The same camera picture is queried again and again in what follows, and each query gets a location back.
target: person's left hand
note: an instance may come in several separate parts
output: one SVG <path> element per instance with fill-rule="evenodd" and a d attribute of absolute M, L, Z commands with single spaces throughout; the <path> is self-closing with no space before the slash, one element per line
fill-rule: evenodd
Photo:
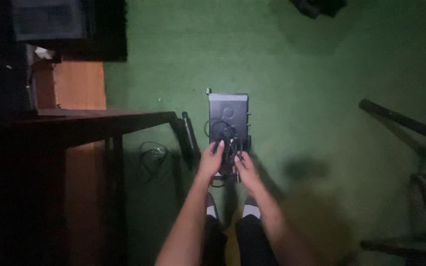
<path fill-rule="evenodd" d="M 224 141 L 221 141 L 216 149 L 216 154 L 213 154 L 212 149 L 215 142 L 210 143 L 208 148 L 203 152 L 200 160 L 200 166 L 198 167 L 197 177 L 202 180 L 207 179 L 208 182 L 218 172 L 221 166 L 221 160 L 223 157 Z"/>

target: white sock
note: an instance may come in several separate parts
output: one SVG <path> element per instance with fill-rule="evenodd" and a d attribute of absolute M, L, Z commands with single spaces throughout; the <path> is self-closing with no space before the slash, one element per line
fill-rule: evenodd
<path fill-rule="evenodd" d="M 258 219 L 261 219 L 261 212 L 259 211 L 259 208 L 257 208 L 256 206 L 252 206 L 252 205 L 245 205 L 244 206 L 243 218 L 248 216 L 248 215 L 254 215 Z"/>
<path fill-rule="evenodd" d="M 207 208 L 206 208 L 206 215 L 211 215 L 211 216 L 213 216 L 215 219 L 217 219 L 217 218 L 216 218 L 216 213 L 215 213 L 215 211 L 214 211 L 214 206 L 210 206 L 210 207 L 207 207 Z"/>

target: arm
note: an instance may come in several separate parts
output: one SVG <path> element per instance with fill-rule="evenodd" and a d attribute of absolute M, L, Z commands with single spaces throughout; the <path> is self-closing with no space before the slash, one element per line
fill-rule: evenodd
<path fill-rule="evenodd" d="M 236 156 L 235 164 L 243 184 L 256 199 L 261 221 L 277 262 L 283 266 L 316 265 L 300 233 L 287 226 L 279 204 L 263 185 L 249 155 L 243 152 L 242 157 L 241 162 Z"/>
<path fill-rule="evenodd" d="M 212 142 L 202 154 L 192 187 L 157 256 L 157 266 L 193 266 L 201 263 L 206 218 L 205 196 L 211 178 L 220 168 L 224 149 L 224 142 L 221 141 L 216 154 L 212 154 L 214 144 Z"/>

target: green carpet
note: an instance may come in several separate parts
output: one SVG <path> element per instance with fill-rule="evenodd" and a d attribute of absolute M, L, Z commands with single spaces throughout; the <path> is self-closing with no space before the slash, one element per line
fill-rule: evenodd
<path fill-rule="evenodd" d="M 408 179 L 421 160 L 357 105 L 368 98 L 426 123 L 426 1 L 348 2 L 335 18 L 312 20 L 287 0 L 128 1 L 128 60 L 105 63 L 106 101 L 187 111 L 204 149 L 205 88 L 248 93 L 263 177 L 320 260 L 399 265 L 358 252 L 358 243 L 414 229 Z M 168 125 L 124 139 L 130 262 L 152 265 L 178 212 L 173 175 L 141 182 L 132 169 L 140 143 L 160 142 L 172 154 L 178 145 Z M 187 189 L 191 173 L 182 166 L 181 175 Z M 210 190 L 229 225 L 223 190 Z M 245 196 L 239 185 L 234 217 Z M 229 265 L 238 265 L 237 250 L 228 244 Z"/>

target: foot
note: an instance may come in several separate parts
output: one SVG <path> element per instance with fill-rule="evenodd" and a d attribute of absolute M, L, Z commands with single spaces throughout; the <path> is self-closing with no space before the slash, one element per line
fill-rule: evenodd
<path fill-rule="evenodd" d="M 211 215 L 215 219 L 218 219 L 218 212 L 216 211 L 216 204 L 213 199 L 213 195 L 210 192 L 206 193 L 205 197 L 206 215 Z"/>
<path fill-rule="evenodd" d="M 243 218 L 248 215 L 254 215 L 258 219 L 261 219 L 261 212 L 259 211 L 259 208 L 257 207 L 257 202 L 253 197 L 249 195 L 246 198 L 246 201 L 244 203 Z"/>

